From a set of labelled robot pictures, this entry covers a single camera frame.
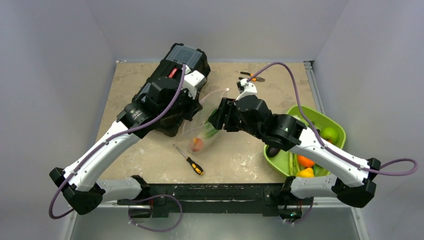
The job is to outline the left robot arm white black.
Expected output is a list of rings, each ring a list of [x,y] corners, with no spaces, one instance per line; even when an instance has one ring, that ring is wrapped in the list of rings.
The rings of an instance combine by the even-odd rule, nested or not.
[[[77,161],[54,168],[49,176],[72,211],[80,215],[99,204],[114,200],[146,203],[149,191],[142,177],[100,180],[103,172],[128,148],[150,131],[160,130],[174,137],[183,120],[191,120],[202,108],[199,94],[206,77],[188,73],[180,79],[150,77],[118,114],[106,133]]]

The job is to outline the red apple toy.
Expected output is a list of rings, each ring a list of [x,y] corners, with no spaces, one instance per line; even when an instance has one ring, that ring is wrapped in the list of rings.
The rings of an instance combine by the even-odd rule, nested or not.
[[[204,141],[199,137],[193,137],[189,142],[189,150],[191,152],[199,152],[204,148]]]

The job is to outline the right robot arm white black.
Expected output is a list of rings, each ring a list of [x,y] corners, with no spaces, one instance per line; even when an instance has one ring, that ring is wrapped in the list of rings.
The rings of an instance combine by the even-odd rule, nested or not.
[[[248,95],[223,98],[208,122],[217,130],[246,132],[267,146],[306,157],[330,172],[327,176],[290,176],[280,196],[288,204],[298,199],[331,197],[355,208],[365,207],[375,196],[373,182],[381,162],[351,155],[317,135],[288,114],[274,114],[264,100]]]

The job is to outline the green bok choy toy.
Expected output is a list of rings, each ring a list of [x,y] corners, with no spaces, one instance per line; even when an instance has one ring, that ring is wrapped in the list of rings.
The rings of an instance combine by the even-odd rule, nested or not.
[[[204,139],[213,138],[219,132],[220,130],[215,129],[214,126],[209,122],[207,124],[204,124],[200,129],[200,135]]]

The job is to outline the clear zip top bag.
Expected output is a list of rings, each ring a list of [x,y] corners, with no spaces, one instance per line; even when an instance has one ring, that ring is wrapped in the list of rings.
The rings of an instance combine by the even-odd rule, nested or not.
[[[208,93],[200,101],[202,109],[191,121],[186,120],[182,125],[182,134],[187,139],[188,150],[193,154],[200,154],[217,138],[219,130],[209,122],[209,117],[219,107],[222,98],[230,91],[229,88],[215,90]]]

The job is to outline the orange tangerine toy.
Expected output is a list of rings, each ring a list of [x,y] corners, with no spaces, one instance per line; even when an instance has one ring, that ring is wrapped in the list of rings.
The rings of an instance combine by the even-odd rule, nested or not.
[[[296,159],[299,165],[305,168],[312,168],[315,165],[314,161],[302,155],[297,155]]]

